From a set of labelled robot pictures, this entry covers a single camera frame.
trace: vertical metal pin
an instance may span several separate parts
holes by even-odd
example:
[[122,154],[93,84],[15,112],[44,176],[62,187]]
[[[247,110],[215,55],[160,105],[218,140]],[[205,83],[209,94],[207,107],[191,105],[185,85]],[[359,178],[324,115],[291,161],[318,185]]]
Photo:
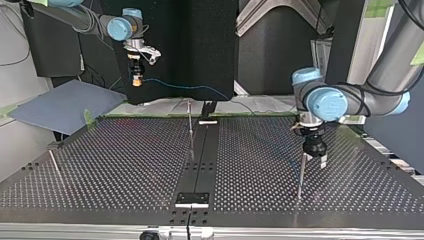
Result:
[[193,140],[193,125],[192,125],[192,118],[191,118],[191,102],[190,100],[187,101],[187,113],[188,113],[188,121],[189,121],[189,133],[190,138]]
[[193,122],[191,116],[191,102],[187,101],[187,113],[188,113],[188,121],[189,121],[189,133],[190,133],[190,155],[191,160],[194,161],[194,139],[193,139]]
[[302,199],[302,187],[303,187],[303,179],[305,178],[305,168],[306,168],[306,160],[308,159],[308,155],[306,153],[302,154],[302,159],[300,162],[300,176],[299,176],[299,189],[297,190],[297,198]]
[[50,154],[50,158],[52,159],[52,161],[53,161],[53,165],[54,165],[54,168],[56,169],[56,171],[60,171],[59,170],[59,166],[57,165],[57,162],[56,162],[56,158],[54,157],[54,153],[53,153],[53,150],[49,150],[49,154]]

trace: black metal plate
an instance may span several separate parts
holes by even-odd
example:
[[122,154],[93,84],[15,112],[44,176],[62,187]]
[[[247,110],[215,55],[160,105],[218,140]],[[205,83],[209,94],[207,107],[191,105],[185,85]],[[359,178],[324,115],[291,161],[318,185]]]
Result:
[[327,128],[329,164],[307,163],[298,201],[303,139],[293,121],[220,119],[208,225],[424,229],[424,188],[346,126]]
[[104,119],[0,185],[1,222],[168,225],[191,161],[188,120]]
[[[60,173],[46,154],[0,183],[0,222],[424,229],[423,187],[345,126],[297,201],[293,121],[220,118],[192,148],[187,119],[105,119],[56,152]],[[210,208],[175,209],[190,189]]]

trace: wire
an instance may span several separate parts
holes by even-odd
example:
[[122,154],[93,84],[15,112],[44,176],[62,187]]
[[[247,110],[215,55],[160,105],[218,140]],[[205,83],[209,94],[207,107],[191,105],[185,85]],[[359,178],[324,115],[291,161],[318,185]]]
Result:
[[405,0],[399,0],[399,4],[402,7],[405,14],[411,19],[412,22],[417,25],[417,27],[421,28],[421,30],[424,31],[424,26],[420,23],[418,18],[412,13],[411,9],[408,7],[408,4],[406,4]]
[[79,32],[79,33],[88,33],[88,32],[91,32],[91,31],[93,31],[94,30],[94,28],[97,28],[97,31],[99,32],[99,34],[100,34],[100,36],[99,35],[97,35],[97,38],[105,45],[105,46],[107,46],[110,50],[112,50],[112,51],[114,51],[115,49],[112,47],[112,46],[110,46],[108,43],[106,43],[105,41],[104,41],[104,37],[105,37],[105,33],[103,32],[103,28],[102,28],[102,25],[101,25],[101,23],[100,23],[100,19],[99,19],[99,17],[97,16],[97,13],[95,13],[93,10],[91,10],[91,8],[93,7],[93,1],[91,2],[91,4],[90,4],[90,8],[88,8],[88,7],[86,7],[86,6],[84,6],[84,5],[79,5],[84,11],[85,11],[85,13],[88,15],[88,17],[89,17],[89,20],[90,20],[90,22],[89,22],[89,26],[86,28],[86,29],[78,29],[78,28],[75,28],[74,27],[74,30],[76,31],[76,32]]
[[85,64],[85,66],[87,67],[87,70],[90,72],[92,78],[94,77],[94,75],[97,75],[97,77],[100,78],[100,80],[103,82],[103,84],[101,84],[100,81],[98,81],[98,79],[96,77],[94,77],[94,79],[99,83],[99,85],[102,85],[105,88],[106,87],[106,80],[103,78],[103,76],[99,72],[97,72],[92,66],[90,66],[88,64]]
[[315,24],[315,32],[316,32],[316,36],[315,36],[315,41],[314,41],[314,45],[315,45],[315,61],[317,62],[317,67],[319,68],[319,61],[318,61],[318,47],[317,47],[317,38],[319,36],[318,34],[318,25],[319,25],[319,20],[321,18],[321,13],[322,13],[322,5],[320,4],[319,6],[319,11],[318,11],[318,16],[317,16],[317,23]]
[[111,90],[119,81],[121,81],[122,77],[118,78],[110,87],[109,90]]
[[137,51],[138,53],[140,53],[140,55],[144,58],[144,60],[146,60],[147,62],[150,62],[150,59],[149,59],[148,57],[146,57],[146,55],[144,55],[144,53],[143,53],[143,52],[141,52],[140,50],[138,50],[137,48],[135,48],[135,47],[133,47],[133,46],[130,46],[130,45],[128,45],[128,44],[125,44],[125,43],[124,43],[124,45],[125,45],[126,47],[131,48],[131,49],[134,49],[135,51]]
[[23,20],[19,16],[18,12],[15,9],[13,9],[12,7],[10,7],[9,5],[0,5],[0,11],[3,13],[3,16],[13,26],[13,28],[16,30],[16,32],[18,32],[26,40],[27,37],[25,36],[25,34],[23,32],[21,32],[21,30],[19,30],[19,28],[13,23],[13,21],[9,18],[9,16],[7,16],[6,12],[4,12],[3,9],[1,9],[1,8],[6,8],[6,9],[10,10],[23,24]]
[[252,113],[253,116],[256,116],[255,112],[250,107],[248,107],[246,104],[241,103],[241,102],[237,102],[237,101],[233,101],[233,100],[231,100],[230,102],[242,105],[243,107],[247,108],[250,111],[250,113]]
[[[3,5],[0,5],[0,7],[2,7],[2,8],[7,8],[7,9],[9,9],[9,10],[11,10],[15,15],[16,15],[16,17],[19,19],[19,20],[21,20],[22,21],[22,19],[20,18],[20,16],[19,16],[19,14],[12,8],[12,7],[10,7],[9,5],[6,5],[6,4],[3,4]],[[26,38],[26,36],[25,36],[25,34],[23,34],[20,30],[19,30],[19,28],[13,23],[13,21],[7,16],[7,14],[3,11],[3,9],[0,9],[1,11],[2,11],[2,13],[4,14],[4,16],[6,17],[6,20],[13,26],[13,28],[19,33],[19,35],[21,35],[25,40],[27,39]],[[28,51],[27,51],[27,53],[26,53],[26,55],[25,55],[25,57],[24,58],[22,58],[21,60],[18,60],[18,61],[15,61],[15,62],[11,62],[11,63],[3,63],[3,64],[0,64],[0,67],[7,67],[7,66],[12,66],[12,65],[16,65],[16,64],[19,64],[19,63],[22,63],[22,62],[24,62],[25,60],[27,60],[28,58],[29,58],[29,56],[31,55],[31,51],[30,51],[30,48],[29,48],[29,44],[28,44]]]
[[145,80],[143,80],[143,82],[157,82],[157,83],[160,83],[160,84],[162,84],[164,86],[167,86],[167,87],[170,87],[170,88],[185,89],[185,90],[195,90],[195,89],[205,88],[205,89],[209,89],[209,90],[215,92],[216,94],[220,95],[221,97],[223,97],[227,101],[230,100],[223,93],[221,93],[220,91],[216,90],[215,88],[209,87],[209,86],[181,86],[181,85],[174,85],[174,84],[169,84],[169,83],[163,82],[163,81],[161,81],[159,79],[155,79],[155,78],[145,79]]

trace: black cable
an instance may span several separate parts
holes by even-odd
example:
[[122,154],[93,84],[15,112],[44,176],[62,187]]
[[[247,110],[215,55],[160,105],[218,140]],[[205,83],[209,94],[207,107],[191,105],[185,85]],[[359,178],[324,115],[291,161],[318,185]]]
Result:
[[94,74],[95,74],[101,79],[101,81],[103,82],[103,87],[105,88],[106,87],[106,80],[103,78],[103,76],[99,72],[97,72],[92,66],[90,66],[88,64],[84,64],[84,65],[87,67],[87,70],[91,73],[91,76],[94,76]]
[[407,92],[410,92],[412,89],[414,89],[414,88],[418,85],[418,83],[421,81],[421,79],[423,78],[423,76],[424,76],[424,67],[423,67],[423,68],[421,68],[421,72],[420,72],[420,74],[418,75],[418,77],[417,77],[417,79],[415,80],[415,82],[414,82],[413,84],[411,84],[411,86],[410,86],[409,88],[407,88],[406,90],[400,91],[400,92],[388,92],[388,91],[381,90],[381,89],[379,89],[379,88],[377,88],[377,87],[373,86],[373,85],[372,85],[371,83],[369,83],[368,81],[366,82],[366,84],[367,84],[367,85],[368,85],[371,89],[373,89],[373,90],[377,91],[377,92],[374,92],[374,94],[376,94],[376,95],[383,95],[383,96],[399,96],[399,95],[403,95],[403,94],[405,94],[405,93],[407,93]]
[[246,104],[241,103],[241,102],[237,102],[237,101],[233,101],[233,100],[231,100],[230,102],[242,105],[243,107],[247,108],[250,111],[250,113],[252,113],[253,116],[256,116],[255,112],[250,107],[248,107]]
[[31,51],[28,49],[27,55],[24,58],[22,58],[21,60],[16,61],[16,62],[11,62],[11,63],[0,64],[0,67],[12,66],[12,65],[16,65],[16,64],[22,63],[25,60],[27,60],[30,55],[31,55]]
[[[8,5],[1,5],[0,7],[5,7],[5,8],[7,8],[7,9],[9,9],[10,11],[12,11],[15,15],[16,15],[16,17],[17,18],[19,18],[19,15],[10,7],[10,6],[8,6]],[[25,35],[21,32],[21,31],[19,31],[19,28],[18,27],[16,27],[16,25],[12,22],[12,20],[10,20],[10,18],[6,15],[6,13],[4,12],[4,11],[2,11],[3,13],[4,13],[4,15],[5,15],[5,17],[6,17],[6,19],[8,20],[8,22],[12,25],[12,27],[13,28],[15,28],[15,30],[23,37],[23,38],[25,38],[26,39],[26,37],[25,37]],[[15,62],[11,62],[11,63],[3,63],[3,64],[0,64],[0,67],[7,67],[7,66],[12,66],[12,65],[16,65],[16,64],[19,64],[19,63],[22,63],[22,62],[24,62],[25,60],[27,60],[28,58],[29,58],[29,56],[31,55],[31,51],[30,51],[30,48],[29,48],[29,45],[28,45],[28,52],[27,52],[27,54],[26,54],[26,56],[24,57],[24,58],[22,58],[21,60],[18,60],[18,61],[15,61]]]
[[386,96],[386,97],[395,97],[395,96],[401,96],[401,95],[403,95],[403,94],[405,94],[407,92],[410,92],[412,89],[414,89],[418,85],[418,83],[420,82],[420,80],[423,77],[424,77],[424,67],[421,69],[421,72],[418,75],[417,80],[415,80],[415,82],[409,88],[407,88],[406,90],[400,91],[400,92],[388,92],[388,91],[384,91],[384,90],[381,90],[381,89],[376,88],[375,86],[373,86],[369,82],[366,82],[365,84],[368,85],[372,90],[365,89],[365,88],[363,88],[360,85],[355,85],[355,84],[350,84],[350,83],[341,82],[339,84],[341,84],[341,85],[347,85],[347,86],[352,86],[352,87],[357,88],[360,91],[364,91],[364,92],[371,93],[371,94],[374,94],[374,95]]
[[399,4],[402,7],[405,14],[411,19],[412,22],[417,25],[417,27],[421,28],[421,30],[424,31],[424,26],[420,23],[418,18],[412,13],[411,9],[409,8],[408,4],[406,4],[405,0],[399,0]]
[[319,11],[318,11],[318,17],[317,17],[317,23],[315,24],[315,32],[316,32],[316,36],[315,36],[315,41],[314,41],[314,45],[315,45],[315,61],[317,61],[317,67],[319,68],[319,61],[318,61],[318,47],[317,47],[317,38],[319,36],[318,33],[318,26],[319,26],[319,20],[321,18],[321,12],[322,12],[322,5],[319,6]]

